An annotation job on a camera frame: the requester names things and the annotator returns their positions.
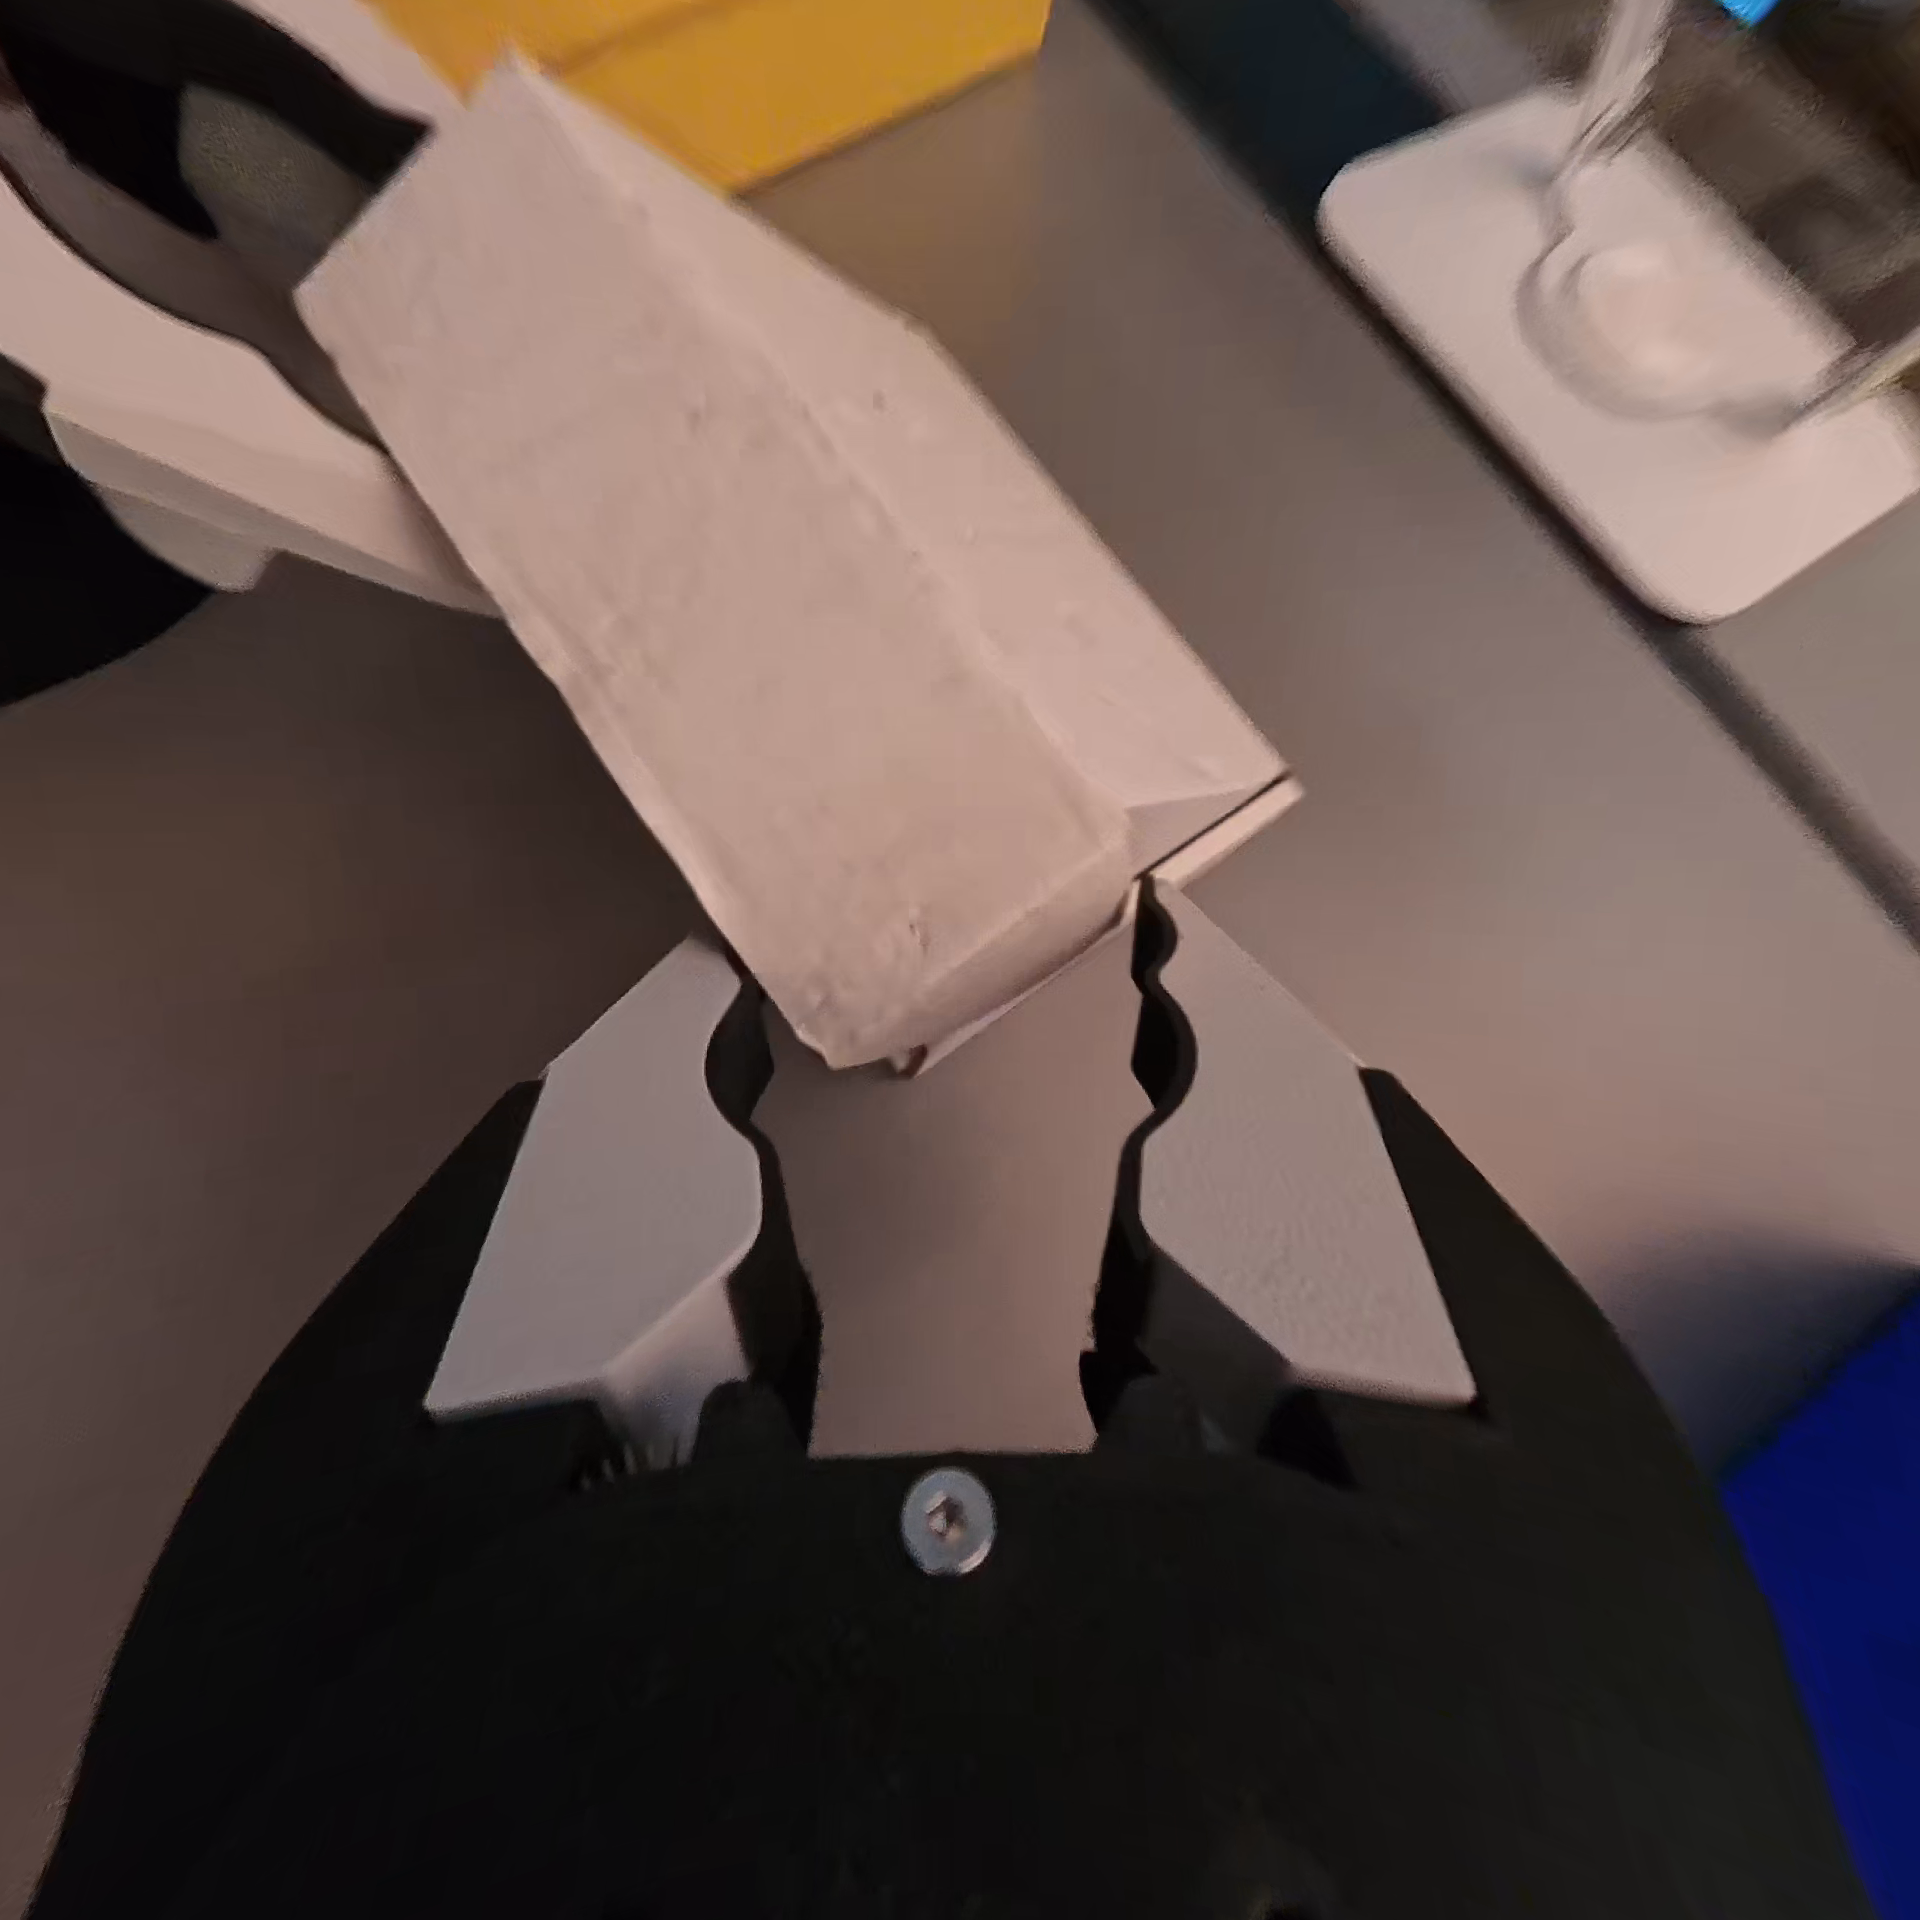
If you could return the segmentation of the yellow plastic bin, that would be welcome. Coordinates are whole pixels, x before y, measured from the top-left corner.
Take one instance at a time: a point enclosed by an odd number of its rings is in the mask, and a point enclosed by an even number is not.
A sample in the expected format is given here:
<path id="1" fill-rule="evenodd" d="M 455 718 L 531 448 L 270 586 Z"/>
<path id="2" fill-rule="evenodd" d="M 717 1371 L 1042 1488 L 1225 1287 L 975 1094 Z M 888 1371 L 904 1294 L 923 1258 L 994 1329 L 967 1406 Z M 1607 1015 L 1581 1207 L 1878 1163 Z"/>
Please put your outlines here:
<path id="1" fill-rule="evenodd" d="M 469 95 L 517 55 L 731 194 L 1031 61 L 1053 2 L 373 2 Z"/>

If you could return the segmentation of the white sheet stand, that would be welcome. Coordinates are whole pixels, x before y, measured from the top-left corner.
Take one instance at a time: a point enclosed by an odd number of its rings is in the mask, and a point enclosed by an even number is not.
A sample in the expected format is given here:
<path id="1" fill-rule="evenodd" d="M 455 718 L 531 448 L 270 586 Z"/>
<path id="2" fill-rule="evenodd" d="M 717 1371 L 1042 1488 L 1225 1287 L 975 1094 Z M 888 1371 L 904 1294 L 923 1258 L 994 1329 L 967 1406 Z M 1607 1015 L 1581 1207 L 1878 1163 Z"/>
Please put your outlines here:
<path id="1" fill-rule="evenodd" d="M 1710 625 L 1915 498 L 1915 331 L 1859 347 L 1649 128 L 1679 5 L 1607 5 L 1581 87 L 1350 162 L 1317 225 L 1649 610 Z"/>

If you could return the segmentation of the blue plastic bin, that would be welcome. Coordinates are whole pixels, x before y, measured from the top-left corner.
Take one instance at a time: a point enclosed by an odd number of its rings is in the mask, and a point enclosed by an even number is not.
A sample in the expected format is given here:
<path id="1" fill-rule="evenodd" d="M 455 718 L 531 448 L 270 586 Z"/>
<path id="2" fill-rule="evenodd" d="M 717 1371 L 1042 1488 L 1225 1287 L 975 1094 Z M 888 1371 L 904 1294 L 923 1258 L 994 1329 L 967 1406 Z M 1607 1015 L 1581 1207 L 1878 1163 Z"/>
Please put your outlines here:
<path id="1" fill-rule="evenodd" d="M 1719 1478 L 1841 1826 L 1887 1917 L 1919 1915 L 1919 1299 L 1867 1329 Z"/>

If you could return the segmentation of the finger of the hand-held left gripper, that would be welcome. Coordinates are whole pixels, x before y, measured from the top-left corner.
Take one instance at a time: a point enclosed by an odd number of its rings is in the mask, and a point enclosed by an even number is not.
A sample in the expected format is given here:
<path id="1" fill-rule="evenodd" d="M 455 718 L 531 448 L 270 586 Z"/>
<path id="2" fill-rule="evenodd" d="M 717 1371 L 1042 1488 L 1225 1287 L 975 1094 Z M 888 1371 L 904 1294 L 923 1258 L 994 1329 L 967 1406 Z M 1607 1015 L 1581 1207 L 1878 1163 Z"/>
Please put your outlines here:
<path id="1" fill-rule="evenodd" d="M 383 187 L 455 105 L 366 5 L 6 2 L 8 78 L 88 174 L 186 200 L 186 94 L 265 111 Z"/>
<path id="2" fill-rule="evenodd" d="M 489 616 L 294 299 L 90 174 L 33 107 L 3 125 L 6 369 L 122 527 L 226 592 L 287 554 Z"/>

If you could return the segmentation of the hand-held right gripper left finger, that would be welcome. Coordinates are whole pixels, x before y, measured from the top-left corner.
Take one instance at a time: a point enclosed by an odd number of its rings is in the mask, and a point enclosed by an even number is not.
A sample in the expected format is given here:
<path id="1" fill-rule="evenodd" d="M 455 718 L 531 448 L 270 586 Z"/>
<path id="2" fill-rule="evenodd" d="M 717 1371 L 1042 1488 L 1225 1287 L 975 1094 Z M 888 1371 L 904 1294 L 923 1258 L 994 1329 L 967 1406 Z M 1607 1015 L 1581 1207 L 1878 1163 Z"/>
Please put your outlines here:
<path id="1" fill-rule="evenodd" d="M 758 1385 L 798 1448 L 824 1317 L 777 1152 L 763 993 L 686 936 L 544 1069 L 439 1366 L 442 1422 L 586 1402 L 633 1455 L 691 1455 L 709 1397 Z"/>

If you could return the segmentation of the white cardboard mailer box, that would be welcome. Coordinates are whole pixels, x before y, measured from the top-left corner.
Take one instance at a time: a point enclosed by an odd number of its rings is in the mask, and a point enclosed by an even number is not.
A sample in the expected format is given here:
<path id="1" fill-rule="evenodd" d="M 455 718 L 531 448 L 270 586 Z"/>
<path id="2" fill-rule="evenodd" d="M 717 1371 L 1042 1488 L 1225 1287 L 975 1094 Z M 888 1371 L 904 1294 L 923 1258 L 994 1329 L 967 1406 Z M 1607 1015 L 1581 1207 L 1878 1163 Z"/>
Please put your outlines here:
<path id="1" fill-rule="evenodd" d="M 297 305 L 830 1067 L 938 1061 L 1298 798 L 930 335 L 517 55 Z"/>

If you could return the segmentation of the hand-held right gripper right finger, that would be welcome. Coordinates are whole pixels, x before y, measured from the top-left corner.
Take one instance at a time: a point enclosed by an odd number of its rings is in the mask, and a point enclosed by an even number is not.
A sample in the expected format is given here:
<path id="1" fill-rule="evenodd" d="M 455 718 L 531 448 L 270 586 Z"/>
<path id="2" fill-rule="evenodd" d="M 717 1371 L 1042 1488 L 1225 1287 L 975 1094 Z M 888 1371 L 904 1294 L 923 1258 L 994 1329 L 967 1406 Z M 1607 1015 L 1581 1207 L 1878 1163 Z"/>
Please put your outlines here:
<path id="1" fill-rule="evenodd" d="M 1361 1061 L 1179 888 L 1149 879 L 1131 1074 L 1082 1355 L 1099 1435 L 1163 1381 L 1255 1453 L 1306 1394 L 1471 1408 L 1472 1366 Z"/>

